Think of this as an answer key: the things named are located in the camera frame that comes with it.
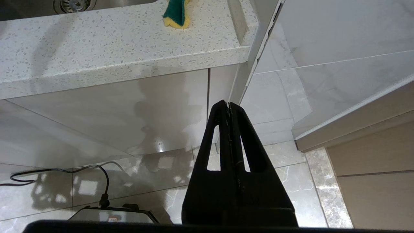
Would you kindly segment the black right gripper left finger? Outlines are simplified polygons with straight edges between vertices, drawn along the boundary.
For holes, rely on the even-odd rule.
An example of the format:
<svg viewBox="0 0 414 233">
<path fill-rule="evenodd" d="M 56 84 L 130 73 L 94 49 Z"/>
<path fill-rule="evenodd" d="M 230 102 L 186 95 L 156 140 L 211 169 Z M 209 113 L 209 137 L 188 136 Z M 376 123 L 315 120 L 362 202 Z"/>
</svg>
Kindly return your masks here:
<svg viewBox="0 0 414 233">
<path fill-rule="evenodd" d="M 213 133 L 219 127 L 220 171 L 209 171 Z M 194 225 L 240 224 L 240 139 L 235 137 L 232 111 L 221 100 L 211 109 L 182 205 L 182 222 Z"/>
</svg>

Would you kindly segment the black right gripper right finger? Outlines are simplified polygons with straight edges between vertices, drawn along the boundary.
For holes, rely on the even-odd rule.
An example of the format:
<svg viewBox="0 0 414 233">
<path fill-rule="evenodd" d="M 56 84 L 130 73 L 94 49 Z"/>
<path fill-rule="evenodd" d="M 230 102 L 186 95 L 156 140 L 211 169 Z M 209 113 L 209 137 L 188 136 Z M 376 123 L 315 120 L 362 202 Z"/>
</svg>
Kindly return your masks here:
<svg viewBox="0 0 414 233">
<path fill-rule="evenodd" d="M 230 104 L 237 204 L 244 224 L 298 227 L 294 206 L 246 112 Z"/>
</svg>

